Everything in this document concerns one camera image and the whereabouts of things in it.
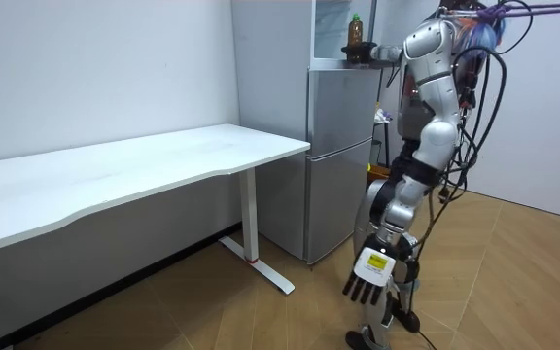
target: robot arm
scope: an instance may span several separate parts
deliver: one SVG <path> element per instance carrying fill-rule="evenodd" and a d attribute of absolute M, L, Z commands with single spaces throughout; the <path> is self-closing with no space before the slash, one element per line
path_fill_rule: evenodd
<path fill-rule="evenodd" d="M 409 231 L 424 193 L 438 183 L 438 173 L 446 167 L 455 149 L 460 115 L 451 71 L 453 35 L 454 28 L 448 22 L 432 19 L 403 44 L 404 60 L 432 119 L 422 129 L 420 146 L 381 219 L 377 235 L 393 244 Z"/>

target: white desk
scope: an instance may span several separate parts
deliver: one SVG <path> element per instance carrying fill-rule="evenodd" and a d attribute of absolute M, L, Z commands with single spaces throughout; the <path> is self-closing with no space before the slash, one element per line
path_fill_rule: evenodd
<path fill-rule="evenodd" d="M 221 241 L 288 294 L 293 284 L 258 259 L 254 167 L 309 148 L 222 124 L 0 160 L 0 248 L 135 199 L 239 172 L 245 249 Z"/>

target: refrigerator door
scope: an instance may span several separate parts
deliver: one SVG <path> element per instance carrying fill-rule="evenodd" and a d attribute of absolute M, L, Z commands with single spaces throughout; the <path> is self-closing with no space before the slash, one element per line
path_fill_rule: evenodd
<path fill-rule="evenodd" d="M 306 260 L 315 263 L 353 232 L 367 185 L 370 139 L 343 152 L 309 159 Z"/>
<path fill-rule="evenodd" d="M 306 156 L 297 154 L 257 166 L 259 232 L 303 259 Z"/>
<path fill-rule="evenodd" d="M 310 71 L 308 142 L 320 158 L 357 145 L 373 133 L 379 71 Z"/>

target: freezer door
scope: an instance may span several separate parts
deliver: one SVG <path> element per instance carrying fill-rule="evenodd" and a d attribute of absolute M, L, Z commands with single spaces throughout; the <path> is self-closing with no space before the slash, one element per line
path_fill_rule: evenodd
<path fill-rule="evenodd" d="M 367 185 L 370 140 L 308 161 L 306 260 L 315 263 L 353 231 Z"/>
<path fill-rule="evenodd" d="M 308 142 L 312 158 L 330 155 L 372 137 L 378 87 L 377 70 L 309 73 Z"/>

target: plastic bottle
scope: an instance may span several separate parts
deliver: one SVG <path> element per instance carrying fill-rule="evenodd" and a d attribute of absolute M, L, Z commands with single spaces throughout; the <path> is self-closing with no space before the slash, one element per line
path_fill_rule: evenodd
<path fill-rule="evenodd" d="M 354 14 L 353 20 L 349 22 L 347 39 L 348 47 L 360 46 L 362 44 L 362 21 L 358 14 Z"/>

